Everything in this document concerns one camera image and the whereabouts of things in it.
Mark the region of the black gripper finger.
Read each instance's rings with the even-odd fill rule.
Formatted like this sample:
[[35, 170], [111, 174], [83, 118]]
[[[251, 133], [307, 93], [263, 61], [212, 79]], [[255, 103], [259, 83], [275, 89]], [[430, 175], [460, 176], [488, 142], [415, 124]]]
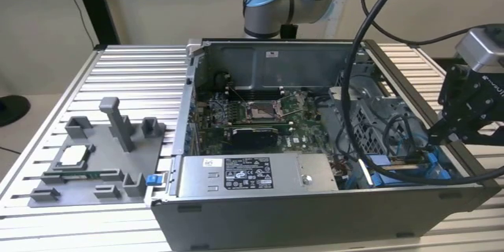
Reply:
[[471, 122], [460, 134], [462, 141], [467, 145], [503, 145], [503, 123], [492, 123], [496, 125], [491, 135], [480, 133], [484, 126], [491, 125], [488, 121]]
[[460, 141], [458, 135], [458, 120], [462, 116], [456, 113], [440, 112], [438, 114], [438, 121], [428, 129], [428, 143], [431, 145], [447, 145], [452, 142]]

